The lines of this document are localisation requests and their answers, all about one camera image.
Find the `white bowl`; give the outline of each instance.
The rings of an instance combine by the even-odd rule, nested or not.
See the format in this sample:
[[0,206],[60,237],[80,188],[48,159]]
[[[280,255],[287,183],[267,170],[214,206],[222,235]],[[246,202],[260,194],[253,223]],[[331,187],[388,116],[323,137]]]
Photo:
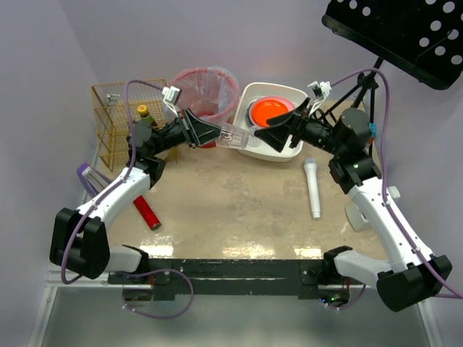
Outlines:
[[[240,127],[245,130],[249,130],[251,126],[246,120],[246,112],[250,104],[257,99],[264,98],[266,96],[281,96],[291,101],[296,107],[300,105],[307,97],[307,94],[301,90],[287,87],[286,85],[275,85],[273,83],[255,82],[251,83],[245,88],[241,100],[239,101],[237,112],[233,120],[233,125]],[[244,150],[238,150],[244,155],[248,155],[253,158],[284,162],[291,160],[293,157],[298,155],[302,150],[303,142],[301,141],[296,148],[289,148],[290,138],[285,144],[284,149],[281,153],[275,151],[272,147],[264,143],[259,139],[252,139],[250,144]]]

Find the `orange plate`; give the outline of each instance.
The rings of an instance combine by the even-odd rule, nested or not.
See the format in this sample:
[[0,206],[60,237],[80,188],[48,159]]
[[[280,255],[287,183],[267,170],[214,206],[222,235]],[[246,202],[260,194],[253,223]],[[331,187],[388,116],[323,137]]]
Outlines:
[[250,109],[251,121],[259,127],[268,127],[267,120],[294,109],[291,101],[282,97],[267,97],[257,100]]

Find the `bottle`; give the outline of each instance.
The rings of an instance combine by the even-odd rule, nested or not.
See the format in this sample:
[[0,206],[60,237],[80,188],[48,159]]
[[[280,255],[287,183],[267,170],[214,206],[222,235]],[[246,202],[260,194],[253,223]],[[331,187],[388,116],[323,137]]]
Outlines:
[[147,121],[149,124],[151,124],[152,127],[158,126],[153,116],[150,115],[150,111],[148,111],[148,107],[146,107],[146,105],[139,105],[137,107],[137,112],[140,115],[142,121]]

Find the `white microphone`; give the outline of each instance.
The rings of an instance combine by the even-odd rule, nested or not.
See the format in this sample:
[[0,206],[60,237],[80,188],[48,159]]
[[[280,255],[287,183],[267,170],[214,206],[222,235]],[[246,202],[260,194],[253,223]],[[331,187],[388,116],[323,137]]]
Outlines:
[[304,170],[309,185],[310,207],[313,219],[320,219],[320,197],[318,196],[317,163],[314,158],[304,160]]

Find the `yellow cap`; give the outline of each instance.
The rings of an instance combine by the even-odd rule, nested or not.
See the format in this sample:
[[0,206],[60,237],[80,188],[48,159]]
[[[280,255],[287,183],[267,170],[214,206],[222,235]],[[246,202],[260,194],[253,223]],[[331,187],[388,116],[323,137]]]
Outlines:
[[137,112],[140,114],[141,117],[146,117],[148,114],[150,114],[146,105],[139,105],[137,107]]

